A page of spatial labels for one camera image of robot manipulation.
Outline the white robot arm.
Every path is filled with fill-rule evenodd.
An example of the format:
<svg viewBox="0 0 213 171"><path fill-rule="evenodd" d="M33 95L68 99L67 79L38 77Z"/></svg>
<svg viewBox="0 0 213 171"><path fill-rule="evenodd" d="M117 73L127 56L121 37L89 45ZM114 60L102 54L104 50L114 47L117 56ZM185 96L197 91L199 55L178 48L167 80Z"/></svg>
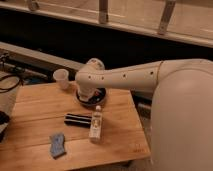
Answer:
<svg viewBox="0 0 213 171"><path fill-rule="evenodd" d="M152 96L153 171L213 171L213 61L164 60L106 70L92 58L75 80L82 102L97 88Z"/></svg>

